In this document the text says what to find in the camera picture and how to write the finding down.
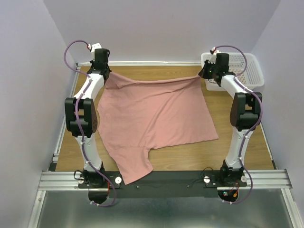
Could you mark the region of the pink printed t shirt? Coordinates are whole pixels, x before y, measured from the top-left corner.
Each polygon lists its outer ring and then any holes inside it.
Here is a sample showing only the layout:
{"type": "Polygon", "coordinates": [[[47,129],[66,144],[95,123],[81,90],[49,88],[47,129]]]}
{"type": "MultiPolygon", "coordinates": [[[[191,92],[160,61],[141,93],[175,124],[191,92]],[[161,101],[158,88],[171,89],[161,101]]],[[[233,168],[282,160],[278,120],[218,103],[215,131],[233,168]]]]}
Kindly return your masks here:
{"type": "Polygon", "coordinates": [[[99,135],[125,184],[153,171],[152,149],[218,139],[199,76],[140,81],[112,72],[97,110],[99,135]]]}

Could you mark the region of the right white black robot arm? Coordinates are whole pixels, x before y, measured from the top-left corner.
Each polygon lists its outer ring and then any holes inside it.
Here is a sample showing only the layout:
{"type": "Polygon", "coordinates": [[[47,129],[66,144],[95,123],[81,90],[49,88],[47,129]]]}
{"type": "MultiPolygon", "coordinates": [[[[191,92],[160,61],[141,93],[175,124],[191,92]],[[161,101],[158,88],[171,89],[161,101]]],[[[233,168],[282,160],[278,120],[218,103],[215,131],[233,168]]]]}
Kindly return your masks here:
{"type": "Polygon", "coordinates": [[[230,111],[232,140],[222,167],[215,180],[223,186],[240,181],[244,173],[244,157],[249,139],[262,116],[262,94],[243,85],[236,74],[229,70],[229,54],[217,50],[201,55],[202,69],[199,76],[213,80],[233,98],[230,111]]]}

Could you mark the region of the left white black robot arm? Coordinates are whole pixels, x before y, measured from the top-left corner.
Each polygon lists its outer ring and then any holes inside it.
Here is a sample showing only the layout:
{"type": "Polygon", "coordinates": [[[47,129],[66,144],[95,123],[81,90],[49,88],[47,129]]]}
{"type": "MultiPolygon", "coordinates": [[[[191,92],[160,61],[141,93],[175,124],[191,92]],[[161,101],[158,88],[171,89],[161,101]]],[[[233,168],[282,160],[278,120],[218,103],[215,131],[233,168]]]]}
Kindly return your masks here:
{"type": "Polygon", "coordinates": [[[93,54],[90,69],[79,72],[86,76],[86,80],[76,95],[65,99],[66,128],[78,142],[84,159],[84,170],[78,181],[100,188],[104,184],[112,184],[105,176],[95,142],[98,119],[94,100],[111,72],[108,65],[110,51],[97,45],[89,45],[88,49],[93,54]]]}

